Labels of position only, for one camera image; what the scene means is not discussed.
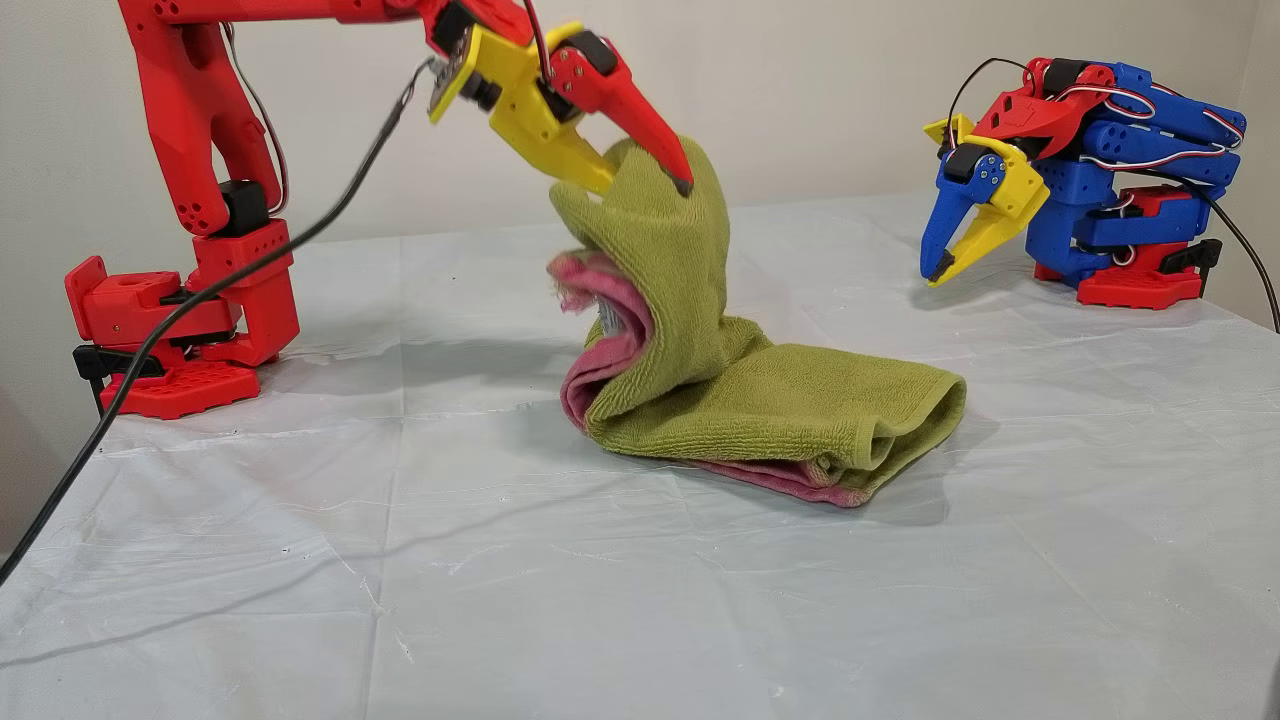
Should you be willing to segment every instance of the white tablecloth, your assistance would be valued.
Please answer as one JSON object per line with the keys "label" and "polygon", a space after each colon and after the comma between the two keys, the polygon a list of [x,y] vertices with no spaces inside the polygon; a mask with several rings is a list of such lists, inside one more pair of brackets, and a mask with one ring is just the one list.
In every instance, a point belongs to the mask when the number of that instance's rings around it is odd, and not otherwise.
{"label": "white tablecloth", "polygon": [[1280,341],[929,290],[929,204],[733,214],[732,313],[970,383],[858,511],[580,436],[561,227],[306,249],[262,397],[123,419],[0,592],[0,717],[1260,717]]}

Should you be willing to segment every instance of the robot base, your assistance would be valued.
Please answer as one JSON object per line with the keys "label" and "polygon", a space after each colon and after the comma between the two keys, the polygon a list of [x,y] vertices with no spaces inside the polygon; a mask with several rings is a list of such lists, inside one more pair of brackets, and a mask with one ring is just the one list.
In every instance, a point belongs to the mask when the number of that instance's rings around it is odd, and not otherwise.
{"label": "robot base", "polygon": [[[1112,265],[1080,281],[1076,300],[1082,305],[1165,310],[1183,300],[1203,297],[1208,269],[1217,261],[1221,243],[1202,241],[1146,245],[1129,250],[1124,265]],[[1212,255],[1210,261],[1206,255]],[[1062,282],[1062,275],[1039,263],[1036,279]]]}
{"label": "robot base", "polygon": [[[113,383],[99,393],[102,406],[115,400],[115,387]],[[192,360],[163,378],[140,379],[120,406],[120,414],[177,420],[183,415],[257,397],[259,392],[257,372],[252,368]]]}

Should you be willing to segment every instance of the folded towel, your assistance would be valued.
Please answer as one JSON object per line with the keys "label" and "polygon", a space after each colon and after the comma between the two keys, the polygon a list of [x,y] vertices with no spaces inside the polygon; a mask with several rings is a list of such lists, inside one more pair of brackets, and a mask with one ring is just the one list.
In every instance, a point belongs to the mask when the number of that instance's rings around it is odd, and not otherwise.
{"label": "folded towel", "polygon": [[951,434],[964,380],[915,363],[774,346],[755,323],[724,316],[728,213],[707,155],[684,143],[689,199],[631,141],[608,152],[618,173],[603,201],[568,183],[552,188],[584,250],[548,270],[566,310],[600,313],[564,380],[564,413],[613,452],[856,507]]}

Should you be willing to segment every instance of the red robotic arm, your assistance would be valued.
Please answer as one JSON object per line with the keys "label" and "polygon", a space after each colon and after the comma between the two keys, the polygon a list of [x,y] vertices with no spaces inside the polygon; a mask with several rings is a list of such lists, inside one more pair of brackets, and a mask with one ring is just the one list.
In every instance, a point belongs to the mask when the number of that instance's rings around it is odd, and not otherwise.
{"label": "red robotic arm", "polygon": [[[67,293],[81,336],[81,377],[95,400],[109,402],[113,387],[138,348],[138,333],[182,302],[261,255],[288,242],[282,183],[266,141],[228,54],[223,26],[236,22],[330,18],[342,23],[390,23],[419,18],[426,42],[444,56],[480,26],[527,47],[534,23],[511,0],[118,0],[138,59],[147,127],[178,222],[196,237],[196,270],[184,283],[175,273],[106,275],[91,258],[67,277]],[[591,33],[582,33],[595,38]],[[692,177],[675,132],[631,81],[630,70],[603,41],[563,58],[594,64],[566,67],[575,83],[543,86],[548,101],[581,113],[603,111],[650,150],[686,193]],[[566,108],[558,108],[563,114]],[[211,147],[230,176],[219,183]],[[253,368],[271,361],[298,333],[289,282],[289,256],[232,286],[165,337],[147,360],[145,379],[122,409],[177,418],[259,392]],[[238,332],[243,318],[246,329]]]}

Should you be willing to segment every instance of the black cable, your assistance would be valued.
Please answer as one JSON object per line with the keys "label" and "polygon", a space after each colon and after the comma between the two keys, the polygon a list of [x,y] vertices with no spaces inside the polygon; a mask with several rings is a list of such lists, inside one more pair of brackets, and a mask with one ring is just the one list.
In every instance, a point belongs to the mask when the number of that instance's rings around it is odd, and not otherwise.
{"label": "black cable", "polygon": [[1235,240],[1240,242],[1242,247],[1244,247],[1244,252],[1248,254],[1249,260],[1253,261],[1253,268],[1258,270],[1258,277],[1262,278],[1262,290],[1267,292],[1267,305],[1271,306],[1271,327],[1275,328],[1276,333],[1280,333],[1280,302],[1276,301],[1276,288],[1274,284],[1271,284],[1271,275],[1267,274],[1267,266],[1262,264],[1262,258],[1258,256],[1257,250],[1254,250],[1253,245],[1249,243],[1249,240],[1244,237],[1244,233],[1240,232],[1240,228],[1236,227],[1234,220],[1231,220],[1231,217],[1226,214],[1226,210],[1224,210],[1222,206],[1219,205],[1216,200],[1210,197],[1208,192],[1206,192],[1203,187],[1201,187],[1194,182],[1188,181],[1187,178],[1180,178],[1178,176],[1172,176],[1169,173],[1161,173],[1160,170],[1128,170],[1128,172],[1132,172],[1135,176],[1148,176],[1153,178],[1161,178],[1176,182],[1178,184],[1198,195],[1201,200],[1203,200],[1204,202],[1208,202],[1208,206],[1212,208],[1215,213],[1217,213],[1219,218],[1222,219],[1222,224],[1225,224],[1226,228],[1231,231],[1231,234],[1235,236]]}
{"label": "black cable", "polygon": [[943,129],[942,137],[945,138],[950,135],[952,149],[955,149],[955,146],[957,145],[956,143],[957,138],[955,131],[951,129],[951,123],[955,122],[956,105],[960,104],[960,96],[964,95],[964,90],[969,87],[969,83],[973,82],[973,78],[978,77],[978,73],[987,69],[987,65],[991,65],[992,63],[1005,63],[1007,65],[1014,65],[1015,68],[1021,68],[1023,72],[1032,78],[1032,95],[1036,94],[1036,73],[1033,73],[1030,68],[1015,60],[1010,60],[1007,58],[987,58],[986,60],[983,60],[980,65],[978,65],[977,68],[974,68],[972,73],[969,73],[969,77],[965,78],[964,83],[960,86],[960,90],[956,91],[956,96],[951,101],[951,109],[947,110],[947,127],[942,128]]}
{"label": "black cable", "polygon": [[547,40],[543,38],[543,26],[538,22],[538,10],[534,9],[534,0],[525,0],[525,14],[529,15],[529,24],[534,28],[534,42],[538,44],[538,67],[543,70],[543,82],[552,83],[550,53],[547,51]]}
{"label": "black cable", "polygon": [[45,525],[49,523],[49,519],[50,516],[52,516],[54,510],[58,509],[58,505],[63,501],[63,497],[67,495],[67,491],[70,489],[72,483],[76,482],[76,478],[79,477],[81,470],[84,469],[84,464],[88,462],[88,459],[92,457],[93,451],[97,450],[97,446],[102,442],[102,438],[106,436],[106,430],[111,428],[111,423],[114,423],[115,418],[120,414],[120,406],[124,405],[124,400],[128,397],[129,389],[133,387],[133,383],[137,382],[138,375],[142,373],[142,365],[146,361],[146,359],[151,355],[151,350],[155,348],[156,343],[160,342],[164,334],[169,332],[169,329],[173,328],[178,323],[178,320],[180,320],[184,315],[195,310],[201,302],[212,300],[214,297],[218,296],[218,293],[225,291],[227,288],[252,275],[253,273],[257,273],[259,270],[266,268],[271,263],[275,263],[280,258],[284,258],[289,252],[293,252],[294,250],[302,247],[312,238],[315,238],[317,234],[324,232],[325,228],[333,224],[335,219],[338,219],[338,215],[340,215],[343,210],[346,210],[347,206],[351,205],[352,199],[356,197],[356,192],[360,190],[360,186],[364,184],[365,178],[369,176],[369,170],[374,167],[374,160],[378,159],[378,154],[381,152],[383,146],[387,145],[387,140],[390,138],[392,132],[396,131],[396,126],[399,124],[401,117],[404,114],[404,108],[407,108],[410,100],[413,99],[413,87],[417,83],[417,78],[422,74],[422,70],[425,69],[426,69],[426,63],[424,61],[417,67],[416,70],[413,70],[412,79],[410,79],[408,85],[404,87],[404,91],[401,94],[399,100],[396,101],[396,106],[392,108],[390,114],[387,115],[387,120],[383,122],[381,129],[378,131],[378,136],[374,138],[372,146],[370,146],[369,151],[365,154],[364,160],[361,160],[360,167],[356,169],[356,174],[351,178],[351,183],[347,184],[347,190],[343,191],[342,196],[338,199],[338,202],[335,202],[334,206],[330,208],[329,211],[324,214],[324,217],[321,217],[319,220],[315,222],[315,224],[305,229],[301,234],[294,237],[288,243],[276,247],[275,250],[268,252],[262,258],[259,258],[253,263],[250,263],[248,265],[241,268],[239,270],[236,270],[234,273],[227,275],[225,278],[215,282],[214,284],[188,297],[186,302],[183,302],[173,313],[170,313],[169,316],[165,318],[159,325],[156,325],[156,328],[151,331],[151,334],[148,334],[147,338],[142,341],[142,346],[138,347],[137,351],[134,351],[133,361],[129,363],[128,370],[124,372],[124,377],[120,379],[119,387],[115,391],[115,398],[111,400],[111,405],[106,407],[106,411],[97,421],[97,427],[93,428],[93,432],[90,433],[88,439],[84,442],[84,446],[81,447],[79,452],[76,455],[76,459],[72,460],[70,466],[67,468],[65,473],[63,473],[61,480],[58,482],[58,487],[54,488],[54,492],[49,496],[49,500],[46,500],[45,505],[40,509],[40,514],[36,515],[36,519],[31,523],[31,527],[27,528],[27,532],[22,536],[22,539],[18,541],[17,547],[14,547],[13,552],[9,553],[9,557],[5,560],[4,565],[0,566],[0,585],[4,585],[5,580],[9,579],[9,575],[13,574],[14,568],[17,568],[19,562],[22,562],[22,559],[27,555],[27,551],[31,550],[32,543],[36,542],[36,538],[40,536],[41,530],[44,530]]}

